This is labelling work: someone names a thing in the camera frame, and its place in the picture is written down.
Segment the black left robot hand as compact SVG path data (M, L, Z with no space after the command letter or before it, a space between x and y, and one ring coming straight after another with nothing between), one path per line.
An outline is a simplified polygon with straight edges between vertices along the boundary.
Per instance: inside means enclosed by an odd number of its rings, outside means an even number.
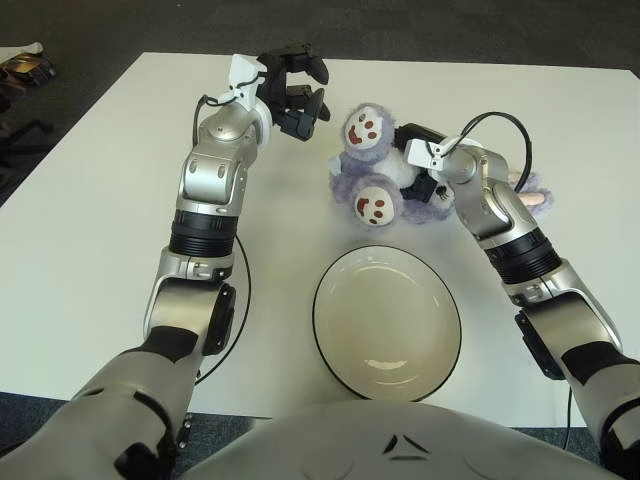
M328 122L331 113L324 103L323 88L310 85L288 85L289 73L305 73L321 85L329 82L329 71L321 56L308 43L288 45L263 52L257 61L266 67L265 81L257 96L269 108L273 122L280 130L298 140L307 141L314 133L317 120Z

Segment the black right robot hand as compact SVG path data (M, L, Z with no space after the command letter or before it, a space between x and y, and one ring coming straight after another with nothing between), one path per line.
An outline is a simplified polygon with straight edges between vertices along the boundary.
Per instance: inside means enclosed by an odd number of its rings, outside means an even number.
M435 130L423 127L415 123L407 123L395 128L393 146L401 153L409 140L420 139L426 142L440 143L445 136ZM434 180L426 169L419 167L412 181L400 189L405 200L417 200L428 203L431 199L438 182Z

